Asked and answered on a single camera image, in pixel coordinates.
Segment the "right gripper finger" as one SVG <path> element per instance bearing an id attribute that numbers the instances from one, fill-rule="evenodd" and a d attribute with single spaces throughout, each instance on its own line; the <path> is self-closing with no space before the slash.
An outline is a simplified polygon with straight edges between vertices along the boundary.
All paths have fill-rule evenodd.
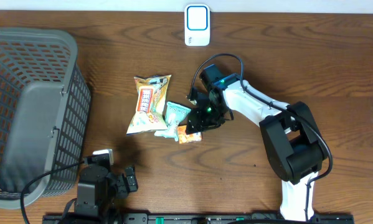
<path id="1" fill-rule="evenodd" d="M 193 134 L 202 132 L 202 125 L 204 121 L 207 121 L 210 109 L 205 108 L 194 108 L 191 110 L 187 117 L 186 133 Z"/>
<path id="2" fill-rule="evenodd" d="M 204 121 L 202 125 L 202 132 L 217 129 L 221 127 L 226 121 L 229 121 L 229 119 L 219 118 L 218 120 Z"/>

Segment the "orange snack packet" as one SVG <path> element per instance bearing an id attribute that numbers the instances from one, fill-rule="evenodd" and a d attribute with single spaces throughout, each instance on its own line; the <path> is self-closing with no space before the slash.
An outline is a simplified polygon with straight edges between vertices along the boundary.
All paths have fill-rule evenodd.
<path id="1" fill-rule="evenodd" d="M 199 142 L 202 141 L 202 134 L 201 133 L 193 133 L 187 134 L 186 133 L 186 125 L 178 126 L 177 127 L 177 135 L 180 144 L 190 143 L 190 142 Z"/>

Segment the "mint green snack packet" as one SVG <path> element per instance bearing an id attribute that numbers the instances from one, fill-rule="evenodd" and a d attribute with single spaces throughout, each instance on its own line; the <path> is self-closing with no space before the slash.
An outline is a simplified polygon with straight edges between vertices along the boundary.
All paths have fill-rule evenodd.
<path id="1" fill-rule="evenodd" d="M 177 127 L 190 112 L 190 108 L 168 101 L 164 117 L 167 129 L 156 131 L 154 135 L 164 138 L 173 138 L 177 142 L 179 140 Z"/>

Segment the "yellow snack bag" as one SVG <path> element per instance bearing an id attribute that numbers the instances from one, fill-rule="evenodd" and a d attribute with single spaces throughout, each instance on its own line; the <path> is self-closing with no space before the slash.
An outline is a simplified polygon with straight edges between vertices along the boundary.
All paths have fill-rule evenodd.
<path id="1" fill-rule="evenodd" d="M 163 111 L 170 79 L 171 75 L 134 77 L 138 100 L 135 114 L 126 132 L 127 135 L 168 128 Z"/>

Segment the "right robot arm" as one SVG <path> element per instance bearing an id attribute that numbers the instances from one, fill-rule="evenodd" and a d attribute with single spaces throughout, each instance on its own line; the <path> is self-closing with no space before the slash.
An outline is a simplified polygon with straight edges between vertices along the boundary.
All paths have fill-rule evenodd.
<path id="1" fill-rule="evenodd" d="M 206 93 L 190 90 L 187 98 L 196 107 L 187 117 L 186 134 L 221 127 L 226 113 L 244 115 L 260 128 L 268 162 L 281 179 L 282 217 L 310 221 L 314 216 L 311 188 L 330 155 L 308 106 L 274 100 L 241 74 L 224 75 L 216 65 L 199 67 L 194 78 L 202 82 Z"/>

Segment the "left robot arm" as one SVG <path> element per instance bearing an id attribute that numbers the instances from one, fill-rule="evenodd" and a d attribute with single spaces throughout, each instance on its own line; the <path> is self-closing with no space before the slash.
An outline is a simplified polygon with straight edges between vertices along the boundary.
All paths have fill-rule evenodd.
<path id="1" fill-rule="evenodd" d="M 124 199 L 138 190 L 135 168 L 127 167 L 125 172 L 116 175 L 109 168 L 89 165 L 82 169 L 74 200 L 74 212 L 66 207 L 60 223 L 70 224 L 114 224 L 122 223 L 123 218 L 114 207 L 116 199 Z"/>

